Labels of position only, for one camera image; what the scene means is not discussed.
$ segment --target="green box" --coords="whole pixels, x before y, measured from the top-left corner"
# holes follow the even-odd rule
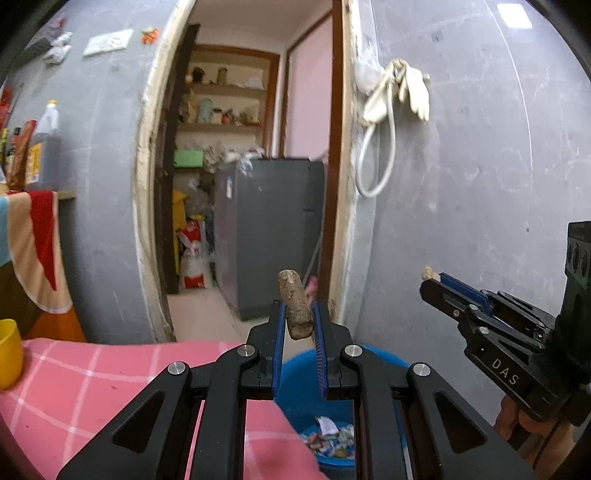
[[[175,150],[174,166],[177,168],[203,167],[203,150]]]

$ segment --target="pink checkered cloth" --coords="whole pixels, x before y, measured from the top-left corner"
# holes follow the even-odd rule
[[[0,393],[0,414],[47,480],[56,478],[68,460],[169,363],[203,365],[238,345],[107,346],[43,338],[23,344],[25,369],[14,388]],[[244,478],[326,480],[272,401],[248,401]]]

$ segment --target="tiled floor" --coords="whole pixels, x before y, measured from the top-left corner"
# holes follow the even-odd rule
[[[267,318],[242,321],[231,311],[218,288],[196,288],[168,296],[170,316],[179,342],[215,340],[246,342],[251,327]],[[313,349],[311,338],[292,340],[285,332],[284,361],[304,350]]]

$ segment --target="yellow cup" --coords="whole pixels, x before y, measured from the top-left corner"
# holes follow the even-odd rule
[[[22,343],[14,320],[0,320],[0,388],[13,386],[22,373]]]

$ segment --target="gray wall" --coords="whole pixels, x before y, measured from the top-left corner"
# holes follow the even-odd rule
[[[589,79],[518,1],[531,30],[507,28],[491,1],[372,2],[382,65],[402,57],[431,76],[431,121],[398,108],[356,338],[430,363],[489,421],[502,393],[463,356],[455,322],[421,301],[423,266],[556,315],[567,223],[591,218]]]
[[[132,173],[141,93],[157,44],[140,30],[163,31],[175,0],[70,0],[60,16],[74,33],[60,66],[39,59],[17,73],[25,82],[10,120],[39,119],[46,102],[61,114],[63,188],[61,245],[74,307],[89,340],[155,341],[139,280],[132,210]],[[127,50],[82,57],[88,39],[133,28]]]

